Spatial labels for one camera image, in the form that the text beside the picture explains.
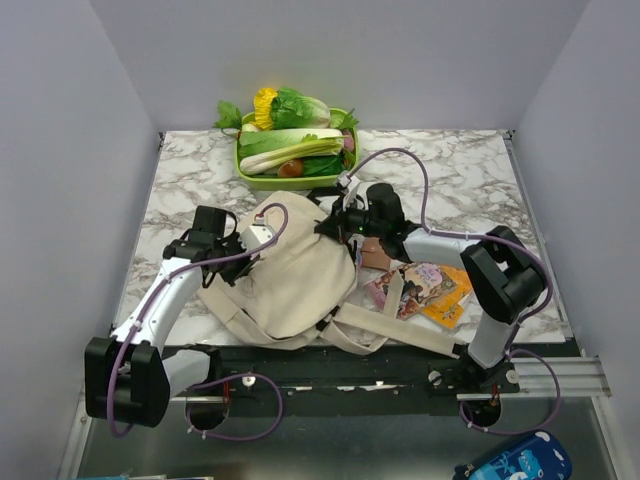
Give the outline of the tan leather wallet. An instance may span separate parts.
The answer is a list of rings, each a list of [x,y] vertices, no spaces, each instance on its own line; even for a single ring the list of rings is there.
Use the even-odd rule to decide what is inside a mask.
[[[389,271],[391,258],[383,250],[378,238],[366,238],[360,248],[361,266],[379,271]]]

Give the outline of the beige canvas backpack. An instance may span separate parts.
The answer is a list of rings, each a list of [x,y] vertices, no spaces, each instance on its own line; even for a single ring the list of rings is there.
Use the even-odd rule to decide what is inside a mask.
[[[269,226],[284,231],[263,251],[249,273],[228,285],[216,278],[198,292],[213,314],[247,345],[296,350],[316,339],[356,355],[376,352],[395,340],[456,358],[459,340],[396,316],[402,280],[391,278],[380,312],[348,302],[358,283],[357,268],[346,246],[314,231],[324,212],[311,200],[277,191],[240,222],[248,227],[264,212]]]

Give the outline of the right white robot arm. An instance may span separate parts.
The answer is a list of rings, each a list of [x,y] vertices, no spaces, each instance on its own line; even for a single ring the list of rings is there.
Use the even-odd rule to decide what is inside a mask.
[[[466,271],[482,308],[475,337],[467,347],[470,361],[460,367],[460,379],[480,392],[496,380],[496,369],[513,342],[525,312],[542,293],[551,292],[541,260],[515,233],[499,225],[485,234],[429,230],[405,217],[398,194],[387,183],[367,188],[361,200],[351,186],[320,187],[308,198],[334,199],[329,215],[315,231],[347,244],[356,234],[379,240],[384,252],[402,263],[435,263]]]

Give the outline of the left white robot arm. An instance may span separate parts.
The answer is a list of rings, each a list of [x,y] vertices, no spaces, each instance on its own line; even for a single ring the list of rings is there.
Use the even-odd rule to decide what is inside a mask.
[[[112,425],[155,427],[169,402],[194,388],[214,393],[222,380],[209,347],[164,350],[186,303],[214,280],[234,281],[250,260],[227,210],[199,206],[193,224],[167,245],[160,270],[134,312],[109,337],[94,337],[84,353],[85,407]]]

